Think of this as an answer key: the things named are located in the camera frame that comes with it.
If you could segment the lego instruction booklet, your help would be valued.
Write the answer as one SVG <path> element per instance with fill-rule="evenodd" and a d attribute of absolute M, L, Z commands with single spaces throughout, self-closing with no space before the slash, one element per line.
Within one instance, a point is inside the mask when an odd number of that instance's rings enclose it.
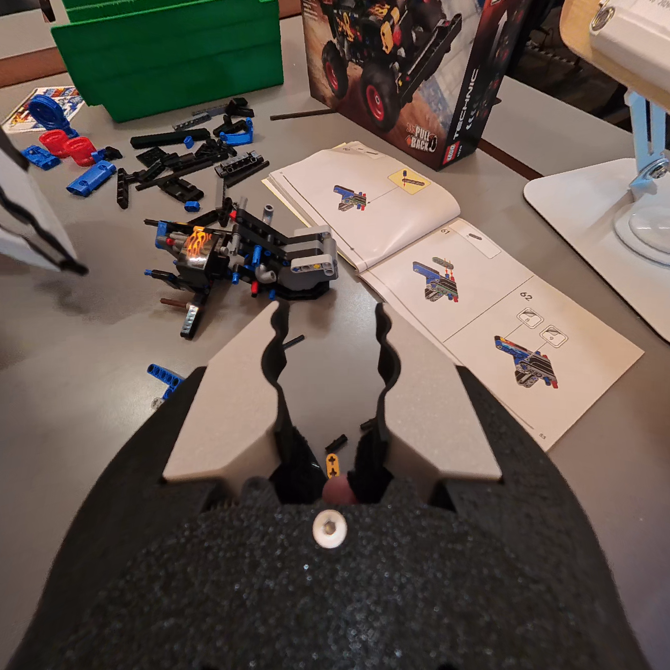
<path fill-rule="evenodd" d="M 353 141 L 267 185 L 380 297 L 469 369 L 544 450 L 643 350 L 460 217 L 433 179 Z"/>

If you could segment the beige stand tray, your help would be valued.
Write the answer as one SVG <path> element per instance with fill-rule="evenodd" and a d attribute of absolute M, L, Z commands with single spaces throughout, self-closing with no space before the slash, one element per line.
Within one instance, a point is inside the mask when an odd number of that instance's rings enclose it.
<path fill-rule="evenodd" d="M 559 31 L 575 55 L 669 112 L 668 1 L 565 1 Z"/>

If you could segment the blue black lego sub-assembly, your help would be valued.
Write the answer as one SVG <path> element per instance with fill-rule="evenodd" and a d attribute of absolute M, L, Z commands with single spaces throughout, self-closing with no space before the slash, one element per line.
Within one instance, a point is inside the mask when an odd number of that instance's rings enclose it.
<path fill-rule="evenodd" d="M 165 385 L 163 395 L 157 399 L 159 404 L 169 399 L 173 395 L 174 391 L 184 381 L 183 377 L 156 364 L 148 365 L 147 373 Z"/>

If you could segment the red lego piece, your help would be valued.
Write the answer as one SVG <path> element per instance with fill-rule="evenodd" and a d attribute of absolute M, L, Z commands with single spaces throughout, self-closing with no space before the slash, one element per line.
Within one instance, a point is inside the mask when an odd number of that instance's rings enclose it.
<path fill-rule="evenodd" d="M 90 167 L 97 162 L 94 156 L 97 149 L 87 137 L 78 136 L 67 139 L 63 144 L 63 151 L 80 167 Z"/>
<path fill-rule="evenodd" d="M 61 129 L 48 130 L 39 136 L 39 142 L 48 152 L 58 158 L 70 156 L 68 142 L 71 138 Z"/>

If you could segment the blue long lego panel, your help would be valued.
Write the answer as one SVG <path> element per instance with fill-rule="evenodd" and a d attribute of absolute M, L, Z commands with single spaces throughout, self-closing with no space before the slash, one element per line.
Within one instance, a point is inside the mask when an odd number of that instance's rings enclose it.
<path fill-rule="evenodd" d="M 66 190 L 75 196 L 87 198 L 116 172 L 116 165 L 106 160 L 101 160 L 67 185 Z"/>

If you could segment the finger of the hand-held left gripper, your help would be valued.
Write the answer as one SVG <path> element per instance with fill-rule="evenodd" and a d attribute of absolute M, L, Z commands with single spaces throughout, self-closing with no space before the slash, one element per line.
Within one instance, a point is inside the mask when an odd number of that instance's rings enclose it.
<path fill-rule="evenodd" d="M 75 275 L 85 276 L 88 268 L 81 264 L 68 235 L 66 234 L 66 249 L 55 238 L 43 230 L 32 214 L 25 207 L 37 202 L 47 202 L 36 180 L 29 172 L 29 161 L 21 155 L 12 144 L 4 131 L 1 131 L 1 206 L 14 215 L 16 219 L 32 225 L 39 236 L 50 243 L 56 250 L 66 253 L 66 261 L 62 264 L 65 271 Z"/>
<path fill-rule="evenodd" d="M 66 249 L 65 226 L 48 202 L 37 202 L 25 209 Z M 42 269 L 65 271 L 62 264 L 66 261 L 66 253 L 56 250 L 32 225 L 16 219 L 4 205 L 1 206 L 1 254 Z"/>

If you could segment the partly built lego vehicle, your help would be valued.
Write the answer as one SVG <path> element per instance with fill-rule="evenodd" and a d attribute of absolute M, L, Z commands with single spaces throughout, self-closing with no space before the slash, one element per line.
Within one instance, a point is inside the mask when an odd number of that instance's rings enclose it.
<path fill-rule="evenodd" d="M 321 297 L 338 278 L 338 248 L 327 224 L 302 227 L 292 236 L 272 226 L 273 207 L 257 218 L 247 211 L 247 199 L 223 205 L 192 222 L 145 219 L 155 228 L 155 247 L 173 258 L 173 271 L 146 270 L 145 275 L 172 289 L 190 292 L 185 303 L 165 300 L 186 310 L 180 337 L 192 340 L 217 281 L 246 283 L 252 297 L 270 300 Z"/>

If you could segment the blue flat lego piece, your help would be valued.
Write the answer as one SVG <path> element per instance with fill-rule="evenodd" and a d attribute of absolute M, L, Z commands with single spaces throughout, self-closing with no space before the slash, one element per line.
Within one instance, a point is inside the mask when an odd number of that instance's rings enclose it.
<path fill-rule="evenodd" d="M 50 153 L 42 146 L 32 145 L 26 147 L 21 151 L 21 155 L 24 156 L 31 164 L 44 171 L 51 170 L 61 163 L 59 157 Z"/>

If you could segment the blue curved lego piece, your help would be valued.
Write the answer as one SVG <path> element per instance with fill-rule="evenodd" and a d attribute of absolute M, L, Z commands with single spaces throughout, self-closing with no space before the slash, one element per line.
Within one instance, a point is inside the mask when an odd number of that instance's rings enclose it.
<path fill-rule="evenodd" d="M 230 132 L 221 131 L 219 139 L 230 147 L 246 146 L 252 144 L 254 139 L 253 121 L 247 117 L 244 121 L 239 121 L 230 127 Z"/>

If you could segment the lego sticker sheet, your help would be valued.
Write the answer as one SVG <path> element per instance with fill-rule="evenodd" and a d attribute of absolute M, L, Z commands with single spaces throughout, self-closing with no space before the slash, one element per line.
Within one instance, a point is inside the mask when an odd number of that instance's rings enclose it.
<path fill-rule="evenodd" d="M 28 103 L 34 95 L 46 95 L 55 99 L 64 109 L 69 122 L 84 105 L 83 97 L 75 86 L 36 88 L 3 121 L 2 129 L 9 134 L 28 131 L 46 131 L 30 115 Z"/>

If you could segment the lego set box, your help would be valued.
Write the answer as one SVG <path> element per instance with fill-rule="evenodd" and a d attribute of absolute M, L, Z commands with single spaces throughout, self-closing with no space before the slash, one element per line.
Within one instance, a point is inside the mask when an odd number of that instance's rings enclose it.
<path fill-rule="evenodd" d="M 529 1 L 303 1 L 312 97 L 439 171 L 476 150 Z"/>

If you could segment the green plastic bin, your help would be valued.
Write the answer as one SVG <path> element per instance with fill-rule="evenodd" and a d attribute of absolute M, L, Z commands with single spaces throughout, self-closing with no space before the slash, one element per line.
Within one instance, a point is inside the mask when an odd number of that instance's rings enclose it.
<path fill-rule="evenodd" d="M 130 17 L 146 12 L 199 6 L 211 1 L 62 1 L 71 23 Z"/>
<path fill-rule="evenodd" d="M 211 1 L 65 23 L 52 36 L 88 106 L 115 122 L 283 83 L 277 1 Z"/>

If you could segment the pile of black lego pieces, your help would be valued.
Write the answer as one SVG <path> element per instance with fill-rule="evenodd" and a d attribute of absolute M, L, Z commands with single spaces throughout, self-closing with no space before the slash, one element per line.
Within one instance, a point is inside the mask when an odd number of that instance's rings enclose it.
<path fill-rule="evenodd" d="M 191 113 L 171 131 L 131 137 L 139 167 L 117 168 L 117 205 L 129 208 L 132 188 L 157 188 L 183 205 L 200 202 L 204 192 L 188 181 L 195 173 L 212 168 L 226 189 L 263 171 L 269 163 L 253 150 L 253 143 L 230 147 L 219 139 L 221 131 L 230 132 L 233 124 L 247 117 L 253 121 L 254 116 L 247 99 L 235 96 L 224 105 Z"/>

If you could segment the blue round lego panel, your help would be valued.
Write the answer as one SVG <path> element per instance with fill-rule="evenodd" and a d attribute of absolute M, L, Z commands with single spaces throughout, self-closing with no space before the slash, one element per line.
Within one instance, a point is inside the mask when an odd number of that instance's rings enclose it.
<path fill-rule="evenodd" d="M 66 117 L 63 107 L 53 98 L 46 95 L 34 95 L 28 103 L 28 110 L 33 119 L 47 131 L 62 130 L 69 139 L 79 136 Z"/>

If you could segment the white desk stand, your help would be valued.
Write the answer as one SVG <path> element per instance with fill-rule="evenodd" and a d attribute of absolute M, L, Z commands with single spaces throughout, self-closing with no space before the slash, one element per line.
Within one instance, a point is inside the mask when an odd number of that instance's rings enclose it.
<path fill-rule="evenodd" d="M 634 158 L 530 181 L 525 200 L 669 342 L 669 107 L 629 90 Z"/>

